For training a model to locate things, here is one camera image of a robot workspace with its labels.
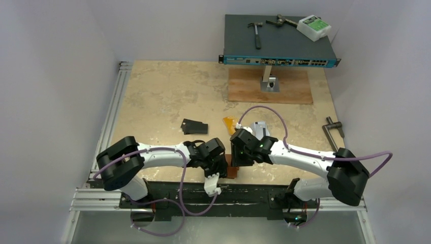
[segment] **gray floor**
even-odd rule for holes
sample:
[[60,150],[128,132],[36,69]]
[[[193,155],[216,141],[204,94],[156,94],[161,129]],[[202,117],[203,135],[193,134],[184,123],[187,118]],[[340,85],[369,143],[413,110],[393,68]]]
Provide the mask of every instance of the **gray floor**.
[[[365,243],[358,215],[349,212],[320,212],[311,225],[295,231],[284,221],[265,218],[187,217],[174,236],[154,237],[130,228],[130,212],[81,212],[73,243]],[[180,223],[151,223],[148,230],[169,232]]]

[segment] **green label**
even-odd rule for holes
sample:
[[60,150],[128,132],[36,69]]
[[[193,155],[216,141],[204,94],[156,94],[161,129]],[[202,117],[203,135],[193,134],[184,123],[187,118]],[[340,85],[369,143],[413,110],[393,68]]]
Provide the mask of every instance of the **green label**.
[[310,26],[311,28],[313,28],[315,31],[320,31],[321,29],[329,26],[329,24],[327,24],[326,22],[324,22],[323,20],[319,19],[316,16],[313,16],[309,19],[306,19],[304,21],[304,23],[308,26]]

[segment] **white wall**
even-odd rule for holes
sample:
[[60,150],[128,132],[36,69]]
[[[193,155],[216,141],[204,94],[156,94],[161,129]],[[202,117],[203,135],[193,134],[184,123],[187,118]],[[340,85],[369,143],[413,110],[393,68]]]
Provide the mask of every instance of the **white wall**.
[[216,61],[225,14],[321,16],[340,27],[353,0],[88,0],[119,60]]
[[0,2],[2,243],[59,243],[117,68],[86,2]]
[[[356,0],[332,43],[343,60],[326,72],[347,147],[394,153],[364,194],[381,244],[431,239],[430,7]],[[364,164],[372,170],[381,161]]]

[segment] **black mounting plate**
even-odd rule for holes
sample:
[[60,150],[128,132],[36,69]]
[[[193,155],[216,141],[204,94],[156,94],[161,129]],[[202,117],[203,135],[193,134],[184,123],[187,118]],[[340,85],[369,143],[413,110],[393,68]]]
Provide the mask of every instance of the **black mounting plate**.
[[[101,186],[101,182],[89,181],[90,184]],[[179,202],[178,182],[148,181],[148,188],[153,199],[168,198]],[[206,217],[266,217],[268,220],[283,220],[283,209],[301,209],[302,205],[286,197],[288,186],[282,185],[248,185],[218,184],[222,193],[217,196],[214,205],[204,216]],[[184,182],[183,200],[191,212],[201,212],[211,203],[203,188],[203,183]],[[182,216],[180,209],[173,203],[156,204],[155,221],[170,221],[172,216]],[[309,208],[317,206],[316,201],[308,201]],[[150,208],[136,206],[131,202],[121,201],[120,208]]]

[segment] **orange object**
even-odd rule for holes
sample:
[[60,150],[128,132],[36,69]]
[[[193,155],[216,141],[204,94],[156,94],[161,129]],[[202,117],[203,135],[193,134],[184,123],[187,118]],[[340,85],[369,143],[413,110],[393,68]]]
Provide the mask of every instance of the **orange object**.
[[233,133],[235,133],[235,125],[238,123],[238,118],[234,116],[224,117],[223,122],[226,128],[228,128],[229,135],[233,135]]
[[228,179],[235,179],[238,176],[238,170],[239,167],[232,167],[232,155],[226,154],[226,161],[228,162],[228,176],[226,178]]

